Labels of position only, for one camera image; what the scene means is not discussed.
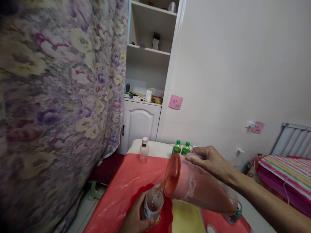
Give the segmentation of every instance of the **yellow cloth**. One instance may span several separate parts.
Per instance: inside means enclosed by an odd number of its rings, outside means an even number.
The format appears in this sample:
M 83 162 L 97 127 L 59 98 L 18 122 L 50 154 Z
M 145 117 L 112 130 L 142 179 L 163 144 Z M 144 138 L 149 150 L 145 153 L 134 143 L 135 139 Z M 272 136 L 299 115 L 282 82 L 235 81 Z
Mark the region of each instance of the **yellow cloth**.
M 183 201 L 172 200 L 173 233 L 206 233 L 200 209 Z

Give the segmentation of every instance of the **white cloth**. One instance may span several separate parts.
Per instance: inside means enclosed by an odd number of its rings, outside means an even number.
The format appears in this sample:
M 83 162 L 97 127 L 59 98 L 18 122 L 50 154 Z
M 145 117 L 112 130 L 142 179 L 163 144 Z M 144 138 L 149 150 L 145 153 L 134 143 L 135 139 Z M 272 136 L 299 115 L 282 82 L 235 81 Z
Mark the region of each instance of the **white cloth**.
M 139 154 L 140 146 L 142 145 L 141 139 L 135 139 L 127 151 L 128 153 L 132 154 Z M 149 145 L 149 154 L 148 156 L 152 157 L 161 157 L 161 158 L 171 158 L 172 157 L 172 150 L 175 144 L 166 144 L 162 142 L 155 142 L 155 141 L 148 141 Z

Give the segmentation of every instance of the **cabinet door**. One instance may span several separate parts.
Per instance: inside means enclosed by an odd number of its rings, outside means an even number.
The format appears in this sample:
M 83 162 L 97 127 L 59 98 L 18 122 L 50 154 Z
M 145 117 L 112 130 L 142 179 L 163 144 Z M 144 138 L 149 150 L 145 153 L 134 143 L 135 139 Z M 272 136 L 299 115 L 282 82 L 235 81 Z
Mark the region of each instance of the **cabinet door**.
M 124 101 L 120 153 L 126 154 L 135 139 L 155 141 L 161 107 Z

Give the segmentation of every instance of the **green stool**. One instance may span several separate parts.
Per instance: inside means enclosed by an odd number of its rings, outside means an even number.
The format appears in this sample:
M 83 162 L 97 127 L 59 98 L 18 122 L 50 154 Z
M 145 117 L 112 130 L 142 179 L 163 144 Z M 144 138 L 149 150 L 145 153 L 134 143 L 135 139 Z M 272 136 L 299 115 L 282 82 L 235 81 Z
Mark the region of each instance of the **green stool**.
M 96 181 L 92 181 L 91 190 L 87 199 L 89 201 L 94 201 L 94 198 L 100 199 L 103 196 L 104 192 L 105 191 L 103 191 L 102 193 L 98 192 L 96 190 Z

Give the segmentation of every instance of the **radiator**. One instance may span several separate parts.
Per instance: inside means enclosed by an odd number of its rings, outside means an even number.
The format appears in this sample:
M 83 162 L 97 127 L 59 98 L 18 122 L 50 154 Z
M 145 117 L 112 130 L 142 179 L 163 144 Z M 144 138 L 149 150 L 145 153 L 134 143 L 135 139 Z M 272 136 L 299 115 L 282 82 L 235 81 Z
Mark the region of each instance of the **radiator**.
M 311 159 L 311 127 L 283 123 L 272 154 L 283 157 L 295 155 Z

